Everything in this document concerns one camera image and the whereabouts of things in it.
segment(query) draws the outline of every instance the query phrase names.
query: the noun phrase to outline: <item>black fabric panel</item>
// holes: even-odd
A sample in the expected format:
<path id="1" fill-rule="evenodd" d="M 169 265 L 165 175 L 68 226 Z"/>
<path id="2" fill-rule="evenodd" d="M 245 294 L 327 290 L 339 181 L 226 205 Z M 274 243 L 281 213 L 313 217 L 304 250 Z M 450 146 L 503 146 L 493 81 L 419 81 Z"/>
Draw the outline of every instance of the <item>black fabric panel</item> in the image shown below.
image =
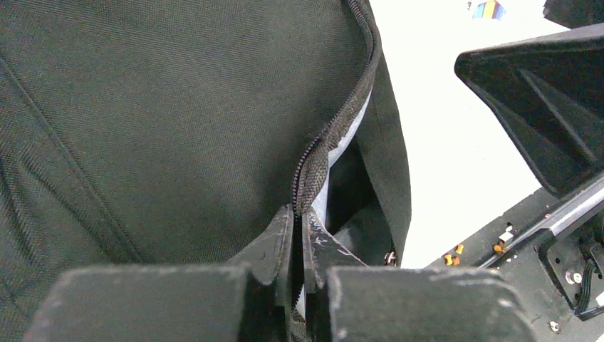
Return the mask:
<path id="1" fill-rule="evenodd" d="M 100 248 L 99 241 L 112 231 L 107 219 L 99 222 L 104 216 L 82 184 L 57 187 L 49 182 L 77 177 L 1 61 L 0 94 L 0 341 L 20 341 L 59 272 L 107 263 L 109 251 L 116 259 L 129 254 L 119 246 Z M 46 165 L 39 165 L 42 160 Z M 67 206 L 73 198 L 78 205 Z M 89 234 L 92 224 L 106 228 L 105 236 Z"/>
<path id="2" fill-rule="evenodd" d="M 411 222 L 411 185 L 407 148 L 383 57 L 377 67 L 369 106 L 356 138 L 400 260 Z"/>
<path id="3" fill-rule="evenodd" d="M 334 235 L 359 210 L 376 200 L 356 138 L 329 169 L 325 227 Z"/>
<path id="4" fill-rule="evenodd" d="M 366 61 L 338 0 L 3 1 L 0 17 L 2 56 L 147 261 L 222 261 L 260 234 Z"/>

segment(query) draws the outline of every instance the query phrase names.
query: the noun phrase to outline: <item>zipper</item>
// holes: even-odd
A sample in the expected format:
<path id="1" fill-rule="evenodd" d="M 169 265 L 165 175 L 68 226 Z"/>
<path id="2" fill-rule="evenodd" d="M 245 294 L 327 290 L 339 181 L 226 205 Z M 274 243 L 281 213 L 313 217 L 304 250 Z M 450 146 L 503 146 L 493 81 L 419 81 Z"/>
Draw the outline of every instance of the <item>zipper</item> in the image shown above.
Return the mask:
<path id="1" fill-rule="evenodd" d="M 362 11 L 359 8 L 359 5 L 356 0 L 348 0 L 348 6 L 350 10 L 353 12 L 355 20 L 357 24 L 361 27 L 361 31 L 363 31 L 363 36 L 367 41 L 368 53 L 367 63 L 365 63 L 365 68 L 361 75 L 365 75 L 369 64 L 373 57 L 373 35 L 371 33 L 371 29 L 363 15 Z M 355 85 L 353 92 L 346 98 L 345 103 L 349 103 L 353 94 L 359 88 L 359 85 L 362 80 L 358 81 Z M 313 141 L 308 145 L 302 157 L 298 161 L 298 166 L 296 167 L 296 172 L 293 175 L 293 182 L 291 185 L 291 207 L 294 214 L 293 221 L 293 241 L 292 241 L 292 251 L 291 251 L 291 307 L 293 310 L 296 310 L 295 307 L 298 304 L 299 295 L 302 291 L 302 286 L 304 284 L 304 262 L 303 262 L 303 248 L 302 248 L 302 213 L 300 212 L 300 208 L 298 207 L 298 193 L 300 190 L 300 176 L 302 173 L 302 169 L 308 157 L 313 153 L 318 144 L 321 142 L 323 135 L 331 128 L 335 119 L 337 119 L 340 115 L 341 110 L 339 110 L 327 123 L 327 125 L 322 129 L 321 133 L 314 137 Z"/>

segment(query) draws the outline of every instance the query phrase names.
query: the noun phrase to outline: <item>black plastic part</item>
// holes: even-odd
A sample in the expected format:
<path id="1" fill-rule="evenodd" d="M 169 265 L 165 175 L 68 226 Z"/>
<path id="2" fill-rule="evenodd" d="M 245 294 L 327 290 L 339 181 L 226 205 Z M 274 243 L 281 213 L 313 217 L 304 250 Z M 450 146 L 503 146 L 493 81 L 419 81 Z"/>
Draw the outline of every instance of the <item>black plastic part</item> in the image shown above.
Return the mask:
<path id="1" fill-rule="evenodd" d="M 272 286 L 242 266 L 126 266 L 63 275 L 25 341 L 271 341 Z"/>
<path id="2" fill-rule="evenodd" d="M 455 73 L 558 198 L 604 170 L 604 24 L 461 54 Z"/>
<path id="3" fill-rule="evenodd" d="M 515 236 L 523 234 L 559 205 L 560 201 L 543 188 L 530 194 L 462 242 L 464 252 L 459 256 L 461 266 L 481 266 L 493 255 L 493 246 L 508 226 L 511 226 L 510 232 Z M 453 254 L 454 250 L 451 249 L 448 254 Z M 446 267 L 444 259 L 438 258 L 430 267 Z"/>
<path id="4" fill-rule="evenodd" d="M 302 228 L 306 327 L 314 341 L 330 341 L 327 270 L 332 266 L 367 265 L 329 234 L 313 209 L 302 216 Z"/>
<path id="5" fill-rule="evenodd" d="M 337 267 L 328 287 L 332 341 L 535 341 L 492 271 Z"/>
<path id="6" fill-rule="evenodd" d="M 604 21 L 601 0 L 548 0 L 543 15 L 549 21 L 569 29 L 599 24 Z"/>
<path id="7" fill-rule="evenodd" d="M 535 246 L 547 244 L 553 238 L 547 229 L 541 230 L 526 248 L 516 251 L 511 262 L 498 265 L 503 278 L 510 283 L 522 298 L 528 311 L 531 327 L 539 342 L 591 342 L 604 333 L 604 316 L 582 322 L 569 308 L 564 295 L 552 284 L 551 275 L 539 259 Z M 592 285 L 602 282 L 592 278 Z M 597 306 L 592 295 L 590 307 Z M 559 331 L 553 331 L 551 322 L 558 323 Z"/>

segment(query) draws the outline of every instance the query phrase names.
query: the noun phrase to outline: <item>screw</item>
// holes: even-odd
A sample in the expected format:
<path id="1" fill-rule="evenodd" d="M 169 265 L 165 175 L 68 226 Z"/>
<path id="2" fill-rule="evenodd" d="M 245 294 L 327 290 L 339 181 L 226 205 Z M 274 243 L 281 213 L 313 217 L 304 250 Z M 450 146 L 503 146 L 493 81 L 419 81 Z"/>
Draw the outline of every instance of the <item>screw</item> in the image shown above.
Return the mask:
<path id="1" fill-rule="evenodd" d="M 549 322 L 549 327 L 554 333 L 558 333 L 560 331 L 560 324 L 556 321 Z"/>

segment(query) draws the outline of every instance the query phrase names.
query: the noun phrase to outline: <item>white lining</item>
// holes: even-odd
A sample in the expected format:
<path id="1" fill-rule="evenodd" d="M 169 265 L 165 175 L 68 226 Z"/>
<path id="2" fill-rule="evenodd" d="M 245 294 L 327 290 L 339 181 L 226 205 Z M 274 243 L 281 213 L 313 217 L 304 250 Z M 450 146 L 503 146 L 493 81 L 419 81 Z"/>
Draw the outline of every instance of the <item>white lining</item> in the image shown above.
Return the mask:
<path id="1" fill-rule="evenodd" d="M 348 132 L 344 135 L 342 140 L 338 143 L 338 146 L 333 150 L 329 151 L 328 159 L 329 159 L 329 168 L 331 168 L 335 162 L 340 159 L 340 156 L 344 153 L 346 148 L 349 146 L 350 141 L 352 141 L 353 137 L 357 133 L 360 122 L 363 120 L 365 116 L 365 111 L 367 110 L 367 106 L 369 104 L 369 99 L 371 98 L 371 91 L 367 96 L 367 100 L 365 100 L 365 104 L 360 109 L 360 112 L 357 114 L 353 123 L 350 125 Z M 313 201 L 311 206 L 317 213 L 318 218 L 325 223 L 326 212 L 327 212 L 327 191 L 329 188 L 329 170 L 327 171 L 327 177 L 325 178 L 325 183 L 323 183 L 323 187 L 321 188 L 317 198 Z"/>

